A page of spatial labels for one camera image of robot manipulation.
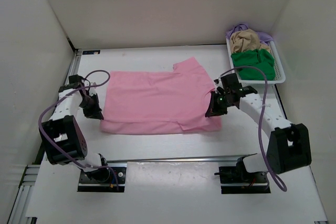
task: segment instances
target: purple cloth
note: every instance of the purple cloth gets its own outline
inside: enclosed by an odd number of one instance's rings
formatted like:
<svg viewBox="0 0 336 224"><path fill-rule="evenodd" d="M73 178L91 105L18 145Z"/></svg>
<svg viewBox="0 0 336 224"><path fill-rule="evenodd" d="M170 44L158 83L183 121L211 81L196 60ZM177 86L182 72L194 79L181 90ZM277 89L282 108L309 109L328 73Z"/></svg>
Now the purple cloth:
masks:
<svg viewBox="0 0 336 224"><path fill-rule="evenodd" d="M237 31L244 31L248 29L248 24L247 23L240 23L236 26L234 26L230 31L227 31L225 33L226 38L230 39L231 35ZM259 36L260 42L267 44L270 41L273 40L272 36L270 36L269 34L263 32L263 31L257 31L256 32Z"/></svg>

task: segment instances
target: plastic basket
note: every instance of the plastic basket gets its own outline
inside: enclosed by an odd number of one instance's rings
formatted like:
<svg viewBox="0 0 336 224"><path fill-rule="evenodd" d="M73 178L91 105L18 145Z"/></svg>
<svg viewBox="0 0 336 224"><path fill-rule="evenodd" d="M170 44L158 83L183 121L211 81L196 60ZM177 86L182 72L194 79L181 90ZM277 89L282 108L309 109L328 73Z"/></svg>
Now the plastic basket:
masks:
<svg viewBox="0 0 336 224"><path fill-rule="evenodd" d="M230 50L230 44L229 40L226 39L226 46L227 46L227 51L229 53L229 60L230 60L230 65L233 68L233 62L232 62L232 57L231 57L231 50ZM270 41L268 43L268 46L271 49L271 55L274 58L274 71L275 71L275 78L272 81L267 81L268 84L276 84L276 83L283 83L286 80L284 68L282 67L279 54L277 51L277 48L275 47L274 41ZM264 84L264 81L254 81L254 80L242 80L239 76L238 71L236 71L238 75L238 80L240 83L246 83L246 84Z"/></svg>

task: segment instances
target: green cloth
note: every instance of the green cloth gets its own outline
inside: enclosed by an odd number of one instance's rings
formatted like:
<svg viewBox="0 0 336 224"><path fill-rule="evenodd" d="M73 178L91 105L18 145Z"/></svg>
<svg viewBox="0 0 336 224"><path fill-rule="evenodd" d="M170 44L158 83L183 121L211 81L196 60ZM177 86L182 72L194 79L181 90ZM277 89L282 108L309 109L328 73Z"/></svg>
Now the green cloth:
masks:
<svg viewBox="0 0 336 224"><path fill-rule="evenodd" d="M274 58L265 49L248 50L246 52L236 52L231 55L233 65L240 66L253 66L259 68L266 75L267 80L275 78L274 71ZM249 68L243 68L239 71L242 80L263 80L262 74Z"/></svg>

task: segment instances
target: pink fabric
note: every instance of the pink fabric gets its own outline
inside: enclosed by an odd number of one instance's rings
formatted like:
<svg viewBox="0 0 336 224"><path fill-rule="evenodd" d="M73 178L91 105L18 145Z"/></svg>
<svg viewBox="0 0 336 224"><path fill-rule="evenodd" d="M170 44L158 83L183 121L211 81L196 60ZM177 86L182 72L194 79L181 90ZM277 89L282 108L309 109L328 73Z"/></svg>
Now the pink fabric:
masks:
<svg viewBox="0 0 336 224"><path fill-rule="evenodd" d="M195 58L173 72L111 72L102 131L116 134L172 134L218 131L219 116L204 116L213 82Z"/></svg>

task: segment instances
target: white wall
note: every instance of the white wall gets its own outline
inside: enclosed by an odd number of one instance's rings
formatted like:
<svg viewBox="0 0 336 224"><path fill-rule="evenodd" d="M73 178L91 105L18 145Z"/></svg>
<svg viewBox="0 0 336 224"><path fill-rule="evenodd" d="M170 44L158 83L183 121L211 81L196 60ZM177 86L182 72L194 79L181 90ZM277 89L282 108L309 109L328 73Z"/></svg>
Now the white wall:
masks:
<svg viewBox="0 0 336 224"><path fill-rule="evenodd" d="M288 118L310 132L312 164L327 216L336 223L336 0L290 0L272 30L287 80Z"/></svg>
<svg viewBox="0 0 336 224"><path fill-rule="evenodd" d="M47 0L0 0L0 220L41 143L37 119L56 100L72 59Z"/></svg>
<svg viewBox="0 0 336 224"><path fill-rule="evenodd" d="M49 0L77 48L223 43L247 21L270 31L286 0Z"/></svg>

